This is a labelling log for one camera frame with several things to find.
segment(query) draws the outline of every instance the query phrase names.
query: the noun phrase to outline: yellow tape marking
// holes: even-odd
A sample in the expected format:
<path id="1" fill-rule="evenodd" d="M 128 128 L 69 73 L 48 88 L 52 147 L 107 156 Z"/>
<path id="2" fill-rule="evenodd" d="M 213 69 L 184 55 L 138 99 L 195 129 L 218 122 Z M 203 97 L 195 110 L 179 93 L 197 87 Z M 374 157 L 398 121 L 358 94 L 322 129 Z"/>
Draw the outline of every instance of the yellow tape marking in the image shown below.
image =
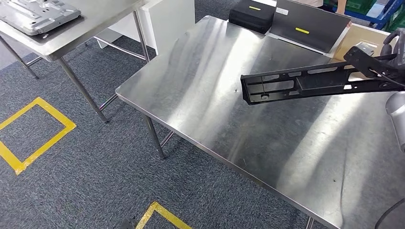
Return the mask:
<path id="1" fill-rule="evenodd" d="M 19 159 L 0 141 L 0 156 L 14 169 L 15 174 L 20 174 L 23 170 L 27 168 L 35 159 L 41 156 L 46 150 L 48 150 L 51 146 L 53 146 L 57 141 L 59 141 L 63 136 L 69 133 L 76 127 L 70 119 L 52 107 L 49 103 L 47 103 L 42 98 L 38 97 L 34 99 L 30 104 L 26 105 L 24 108 L 19 110 L 17 113 L 13 114 L 10 118 L 0 124 L 0 130 L 5 128 L 8 124 L 16 120 L 18 117 L 23 115 L 29 109 L 34 107 L 35 105 L 39 105 L 45 111 L 47 111 L 50 115 L 52 115 L 56 120 L 61 122 L 65 128 L 57 133 L 53 138 L 51 138 L 47 143 L 41 146 L 37 151 L 31 154 L 24 162 L 19 161 Z"/>
<path id="2" fill-rule="evenodd" d="M 306 30 L 303 30 L 303 29 L 300 29 L 300 28 L 295 28 L 295 30 L 306 33 L 306 34 L 309 34 L 309 31 L 306 31 Z"/>
<path id="3" fill-rule="evenodd" d="M 253 7 L 253 6 L 249 6 L 249 8 L 254 9 L 254 10 L 261 10 L 259 8 Z"/>
<path id="4" fill-rule="evenodd" d="M 167 211 L 162 205 L 160 205 L 158 202 L 154 201 L 146 210 L 145 214 L 143 217 L 140 219 L 139 223 L 135 227 L 135 229 L 143 229 L 143 227 L 146 225 L 150 217 L 152 216 L 153 212 L 156 211 L 159 214 L 161 214 L 164 218 L 166 218 L 170 223 L 172 223 L 174 226 L 180 229 L 191 229 L 187 224 L 185 224 L 183 221 L 181 221 L 179 218 L 177 218 L 175 215 L 171 214 L 169 211 Z"/>

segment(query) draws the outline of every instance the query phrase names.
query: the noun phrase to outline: gray carpet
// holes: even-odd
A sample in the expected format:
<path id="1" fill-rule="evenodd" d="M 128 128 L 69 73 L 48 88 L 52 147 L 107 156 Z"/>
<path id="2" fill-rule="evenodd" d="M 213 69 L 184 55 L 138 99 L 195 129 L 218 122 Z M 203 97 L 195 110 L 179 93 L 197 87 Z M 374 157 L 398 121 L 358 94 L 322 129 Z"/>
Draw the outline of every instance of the gray carpet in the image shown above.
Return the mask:
<path id="1" fill-rule="evenodd" d="M 234 2 L 196 0 L 196 19 L 226 19 Z M 101 104 L 144 62 L 87 44 L 66 60 Z M 128 38 L 115 44 L 141 52 Z M 39 80 L 18 63 L 1 70 L 0 122 L 41 97 L 77 127 L 18 176 L 0 159 L 0 228 L 117 228 L 125 217 L 138 222 L 153 201 L 195 229 L 305 227 L 304 213 L 178 136 L 159 159 L 141 113 L 120 100 L 105 110 L 112 119 L 105 125 L 58 65 L 40 61 L 33 69 Z M 0 141 L 24 160 L 61 128 L 35 106 L 2 129 Z M 159 124 L 156 130 L 161 138 L 168 133 Z M 154 213 L 145 228 L 173 226 Z"/>

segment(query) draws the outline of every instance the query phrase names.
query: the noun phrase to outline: table top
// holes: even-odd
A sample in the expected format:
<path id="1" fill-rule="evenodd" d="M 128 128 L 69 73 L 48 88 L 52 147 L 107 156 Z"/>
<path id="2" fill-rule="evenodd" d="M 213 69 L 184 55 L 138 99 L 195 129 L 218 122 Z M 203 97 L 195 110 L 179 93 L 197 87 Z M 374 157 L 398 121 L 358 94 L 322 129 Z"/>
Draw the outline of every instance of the table top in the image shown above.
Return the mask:
<path id="1" fill-rule="evenodd" d="M 385 102 L 347 94 L 248 106 L 240 75 L 332 59 L 206 16 L 116 93 L 330 228 L 374 228 L 405 197 Z M 381 228 L 402 228 L 405 206 Z"/>
<path id="2" fill-rule="evenodd" d="M 28 36 L 0 21 L 0 32 L 24 44 L 48 61 L 55 61 L 143 5 L 143 0 L 63 0 L 82 12 L 48 33 Z"/>

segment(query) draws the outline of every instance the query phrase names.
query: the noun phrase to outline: black glove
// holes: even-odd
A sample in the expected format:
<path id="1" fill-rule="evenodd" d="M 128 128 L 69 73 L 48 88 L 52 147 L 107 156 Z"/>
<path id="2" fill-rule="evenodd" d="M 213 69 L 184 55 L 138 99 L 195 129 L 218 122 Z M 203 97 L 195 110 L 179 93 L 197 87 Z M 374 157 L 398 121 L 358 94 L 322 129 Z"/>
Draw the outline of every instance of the black glove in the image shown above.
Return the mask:
<path id="1" fill-rule="evenodd" d="M 400 70 L 405 70 L 405 29 L 404 28 L 398 28 L 394 32 L 392 32 L 390 35 L 388 35 L 385 40 L 384 40 L 384 46 L 383 49 L 381 49 L 381 56 L 385 55 L 390 55 L 393 53 L 392 46 L 390 45 L 390 42 L 395 38 L 399 36 L 398 41 L 395 44 L 394 47 L 394 53 L 397 54 L 397 56 L 386 62 L 386 64 Z"/>

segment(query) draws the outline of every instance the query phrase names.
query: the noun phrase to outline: table leg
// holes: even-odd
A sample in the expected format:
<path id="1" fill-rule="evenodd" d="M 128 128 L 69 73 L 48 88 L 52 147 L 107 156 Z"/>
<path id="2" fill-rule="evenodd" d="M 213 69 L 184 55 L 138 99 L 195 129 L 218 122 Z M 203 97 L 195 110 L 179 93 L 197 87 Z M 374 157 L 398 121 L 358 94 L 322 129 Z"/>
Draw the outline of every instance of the table leg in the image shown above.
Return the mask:
<path id="1" fill-rule="evenodd" d="M 0 36 L 0 42 L 9 50 L 9 52 L 22 64 L 22 66 L 27 69 L 27 71 L 32 75 L 34 79 L 38 79 L 34 71 L 21 59 L 21 57 L 12 49 L 12 47 Z"/>
<path id="2" fill-rule="evenodd" d="M 75 73 L 72 71 L 72 69 L 69 67 L 67 62 L 64 60 L 63 57 L 61 57 L 59 60 L 57 60 L 59 64 L 62 66 L 63 70 L 66 72 L 67 76 L 73 81 L 73 83 L 76 85 L 76 87 L 79 89 L 79 91 L 83 94 L 85 99 L 90 103 L 90 106 L 95 110 L 95 112 L 100 116 L 101 120 L 104 123 L 107 123 L 108 120 L 104 116 L 104 114 L 98 109 L 96 103 L 94 100 L 91 98 L 90 94 L 87 92 L 83 84 L 79 81 L 79 79 L 76 77 Z"/>
<path id="3" fill-rule="evenodd" d="M 305 227 L 305 229 L 311 229 L 313 224 L 314 224 L 314 218 L 308 217 L 307 226 Z"/>
<path id="4" fill-rule="evenodd" d="M 143 36 L 142 27 L 141 27 L 140 22 L 139 22 L 138 12 L 133 11 L 132 13 L 134 15 L 135 24 L 137 26 L 140 45 L 142 46 L 143 54 L 144 54 L 144 56 L 146 58 L 146 63 L 148 63 L 150 61 L 150 58 L 149 58 L 148 50 L 146 49 L 145 37 Z"/>
<path id="5" fill-rule="evenodd" d="M 155 148 L 156 148 L 157 152 L 159 153 L 159 156 L 161 158 L 165 158 L 162 147 L 160 146 L 160 143 L 159 143 L 158 135 L 156 134 L 155 127 L 153 126 L 152 119 L 149 118 L 145 114 L 143 115 L 143 118 L 145 119 L 146 125 L 148 126 L 149 134 L 152 137 L 153 144 L 155 145 Z"/>

